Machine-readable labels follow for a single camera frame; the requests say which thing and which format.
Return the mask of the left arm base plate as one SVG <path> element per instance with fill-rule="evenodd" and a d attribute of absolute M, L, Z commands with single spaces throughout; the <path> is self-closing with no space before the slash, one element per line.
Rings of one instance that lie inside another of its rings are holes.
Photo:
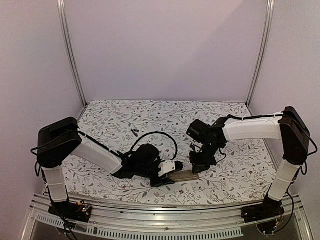
<path fill-rule="evenodd" d="M 72 203 L 69 200 L 51 202 L 48 213 L 67 220 L 88 223 L 92 214 L 92 205 L 83 200 L 77 203 Z"/>

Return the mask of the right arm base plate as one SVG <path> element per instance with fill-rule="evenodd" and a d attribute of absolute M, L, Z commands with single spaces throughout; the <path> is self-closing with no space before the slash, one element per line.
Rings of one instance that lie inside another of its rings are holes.
<path fill-rule="evenodd" d="M 274 218 L 283 215 L 284 213 L 285 210 L 282 204 L 272 205 L 271 203 L 260 203 L 241 209 L 241 217 L 244 219 L 245 223 Z"/>

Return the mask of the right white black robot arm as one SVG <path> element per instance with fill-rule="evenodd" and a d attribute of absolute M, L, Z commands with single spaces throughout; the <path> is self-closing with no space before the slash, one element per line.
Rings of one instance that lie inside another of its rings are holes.
<path fill-rule="evenodd" d="M 201 144 L 189 153 L 189 160 L 194 174 L 207 171 L 218 164 L 216 153 L 226 147 L 228 142 L 238 140 L 267 139 L 282 143 L 283 161 L 277 170 L 275 180 L 270 185 L 263 202 L 254 207 L 242 209 L 244 217 L 260 215 L 269 218 L 284 213 L 282 199 L 293 183 L 302 165 L 309 156 L 318 152 L 309 151 L 315 145 L 309 129 L 292 106 L 283 111 L 267 115 L 238 117 L 228 115 L 218 118 L 209 125 L 199 119 L 194 120 L 186 131 L 187 135 Z"/>

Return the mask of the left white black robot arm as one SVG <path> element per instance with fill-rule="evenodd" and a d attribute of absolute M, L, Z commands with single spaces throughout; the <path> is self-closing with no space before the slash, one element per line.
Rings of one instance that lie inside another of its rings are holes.
<path fill-rule="evenodd" d="M 70 217 L 75 211 L 69 202 L 62 168 L 70 155 L 89 161 L 118 179 L 147 178 L 153 188 L 175 183 L 168 177 L 177 170 L 175 161 L 162 160 L 155 146 L 143 144 L 125 153 L 113 151 L 80 131 L 74 117 L 43 127 L 38 132 L 37 147 L 30 152 L 44 174 L 51 202 L 63 217 Z"/>

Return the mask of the beige remote control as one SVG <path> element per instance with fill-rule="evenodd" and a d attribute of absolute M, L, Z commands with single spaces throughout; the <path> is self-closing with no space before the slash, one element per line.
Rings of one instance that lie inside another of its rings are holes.
<path fill-rule="evenodd" d="M 199 179 L 199 174 L 193 173 L 191 170 L 171 172 L 167 176 L 175 182 L 188 182 Z"/>

